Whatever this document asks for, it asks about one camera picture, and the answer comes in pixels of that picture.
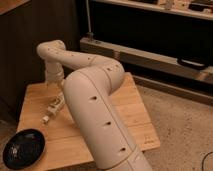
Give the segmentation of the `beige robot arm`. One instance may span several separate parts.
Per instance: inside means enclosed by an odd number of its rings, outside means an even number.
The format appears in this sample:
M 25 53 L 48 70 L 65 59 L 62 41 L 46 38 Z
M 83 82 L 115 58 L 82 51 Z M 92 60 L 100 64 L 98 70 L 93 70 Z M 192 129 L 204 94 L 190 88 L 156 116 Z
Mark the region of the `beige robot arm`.
M 109 99 L 124 81 L 124 68 L 115 59 L 68 51 L 61 40 L 41 43 L 45 77 L 63 81 L 66 105 L 102 171 L 153 171 Z

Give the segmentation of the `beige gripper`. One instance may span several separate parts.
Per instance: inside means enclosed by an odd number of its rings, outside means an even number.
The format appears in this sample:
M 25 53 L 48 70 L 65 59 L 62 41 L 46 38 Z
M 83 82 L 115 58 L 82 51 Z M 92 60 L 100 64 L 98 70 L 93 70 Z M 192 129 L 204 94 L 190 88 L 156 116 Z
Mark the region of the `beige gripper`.
M 49 83 L 57 83 L 59 89 L 63 89 L 64 84 L 64 70 L 59 63 L 45 64 L 45 79 Z

